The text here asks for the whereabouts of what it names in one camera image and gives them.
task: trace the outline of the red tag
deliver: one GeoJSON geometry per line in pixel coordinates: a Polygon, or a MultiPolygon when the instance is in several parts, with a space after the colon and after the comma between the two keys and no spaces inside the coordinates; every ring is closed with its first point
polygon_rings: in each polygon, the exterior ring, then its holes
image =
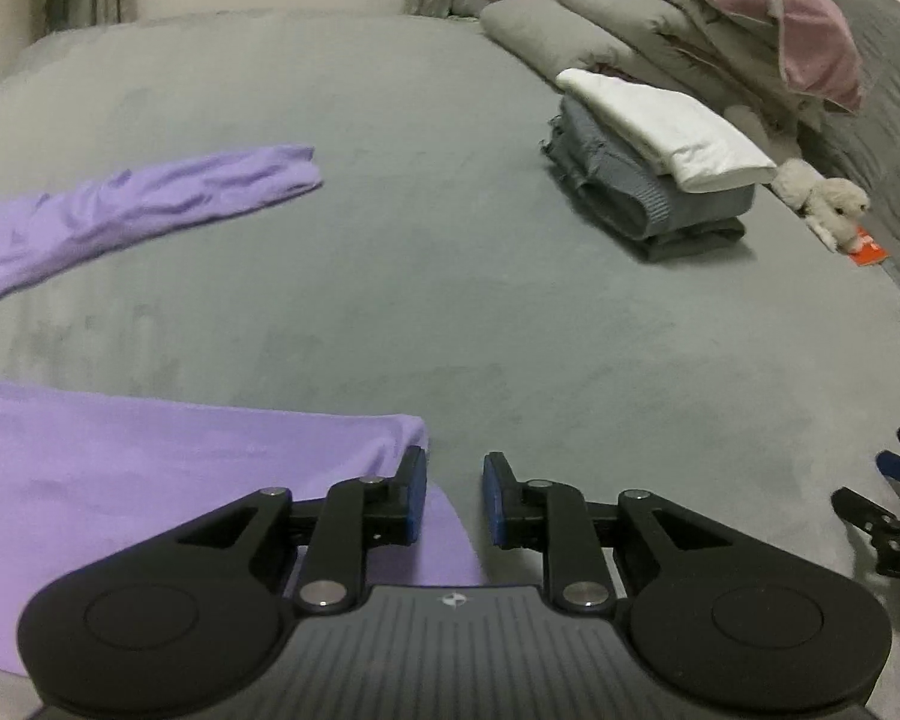
{"type": "Polygon", "coordinates": [[[857,227],[857,232],[860,235],[863,247],[856,254],[850,255],[850,259],[857,265],[876,265],[877,263],[882,263],[890,256],[887,250],[881,247],[864,228],[857,227]]]}

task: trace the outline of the bedding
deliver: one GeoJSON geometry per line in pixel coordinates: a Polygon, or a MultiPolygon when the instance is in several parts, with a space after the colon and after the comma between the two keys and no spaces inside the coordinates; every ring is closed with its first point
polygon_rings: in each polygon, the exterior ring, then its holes
{"type": "Polygon", "coordinates": [[[705,0],[665,0],[691,20],[712,46],[711,55],[760,100],[760,113],[778,129],[801,121],[818,127],[823,101],[798,94],[780,76],[778,50],[764,36],[723,17],[705,0]]]}
{"type": "Polygon", "coordinates": [[[689,193],[767,184],[776,165],[740,130],[690,95],[586,70],[564,70],[557,86],[633,146],[657,175],[689,193]]]}
{"type": "Polygon", "coordinates": [[[833,1],[860,47],[865,101],[856,116],[827,114],[800,145],[824,175],[849,178],[871,196],[864,224],[890,252],[884,266],[900,285],[900,2],[833,1]]]}
{"type": "Polygon", "coordinates": [[[847,21],[831,0],[704,0],[741,28],[775,25],[770,44],[779,55],[779,73],[794,93],[860,107],[860,56],[847,21]]]}
{"type": "MultiPolygon", "coordinates": [[[[0,196],[269,143],[313,145],[324,185],[7,295],[0,380],[419,415],[490,581],[540,574],[487,544],[487,451],[589,500],[648,488],[868,584],[898,623],[871,707],[899,720],[900,584],[871,581],[829,504],[848,485],[900,512],[872,461],[900,425],[899,291],[762,188],[735,247],[646,266],[568,212],[538,148],[558,104],[472,23],[44,39],[0,85],[0,196]]],[[[33,700],[0,675],[0,720],[33,700]]]]}
{"type": "Polygon", "coordinates": [[[713,110],[724,111],[740,104],[761,108],[759,97],[722,69],[706,37],[668,1],[557,1],[622,40],[655,68],[679,79],[713,110]]]}
{"type": "Polygon", "coordinates": [[[309,146],[211,154],[2,200],[0,296],[116,248],[316,189],[313,155],[309,146]]]}

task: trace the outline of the logo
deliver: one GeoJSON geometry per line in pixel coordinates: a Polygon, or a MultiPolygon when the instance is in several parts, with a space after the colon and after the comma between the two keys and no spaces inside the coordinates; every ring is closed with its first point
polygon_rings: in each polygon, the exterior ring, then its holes
{"type": "Polygon", "coordinates": [[[447,605],[447,607],[458,608],[465,604],[470,599],[463,595],[461,592],[452,592],[447,593],[440,599],[440,603],[447,605]]]}

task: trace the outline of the gray folded sweater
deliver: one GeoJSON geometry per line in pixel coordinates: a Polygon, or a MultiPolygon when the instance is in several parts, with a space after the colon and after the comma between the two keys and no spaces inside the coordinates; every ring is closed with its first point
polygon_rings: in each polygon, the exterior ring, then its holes
{"type": "Polygon", "coordinates": [[[737,220],[754,204],[754,187],[682,191],[571,95],[560,102],[543,152],[596,220],[636,243],[652,261],[727,247],[743,237],[737,220]]]}

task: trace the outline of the gray pillow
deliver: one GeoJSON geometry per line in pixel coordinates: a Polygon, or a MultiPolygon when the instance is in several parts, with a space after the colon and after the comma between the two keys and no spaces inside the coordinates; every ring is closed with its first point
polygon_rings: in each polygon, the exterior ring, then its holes
{"type": "Polygon", "coordinates": [[[630,46],[556,0],[501,0],[480,13],[487,35],[553,83],[568,68],[612,68],[666,89],[685,91],[630,46]]]}
{"type": "Polygon", "coordinates": [[[469,16],[479,18],[482,9],[490,4],[490,0],[453,0],[450,12],[454,16],[469,16]]]}

